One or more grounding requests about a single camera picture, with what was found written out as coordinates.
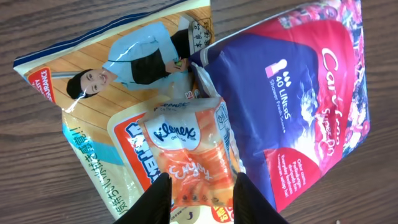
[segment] plastic package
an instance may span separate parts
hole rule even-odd
[[[191,61],[202,95],[224,98],[246,173],[277,211],[369,133],[360,0],[301,5]]]
[[[147,3],[150,11],[132,9],[134,14],[14,62],[27,82],[61,107],[63,133],[116,219],[160,170],[138,148],[130,152],[131,164],[107,132],[109,119],[132,106],[143,115],[151,102],[199,97],[188,58],[214,40],[209,0]],[[174,220],[183,210],[174,208]]]
[[[222,98],[170,100],[139,125],[176,206],[233,206],[239,153]]]

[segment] purple package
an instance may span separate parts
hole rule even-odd
[[[247,175],[279,212],[370,130],[360,0],[304,4],[191,57],[221,95]]]

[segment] wooden table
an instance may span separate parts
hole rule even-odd
[[[214,0],[217,38],[306,0]],[[112,223],[18,55],[129,14],[132,0],[0,0],[0,223]],[[292,223],[398,222],[398,1],[364,0],[371,133],[282,214]]]

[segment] orange tissue package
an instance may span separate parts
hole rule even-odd
[[[239,153],[224,100],[171,100],[139,122],[176,206],[233,205]]]

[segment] woman's hand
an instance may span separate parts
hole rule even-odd
[[[165,69],[168,73],[184,72],[188,69],[188,66],[188,59],[181,59],[180,57],[180,60],[178,62],[174,62],[173,60],[167,62],[165,64]]]

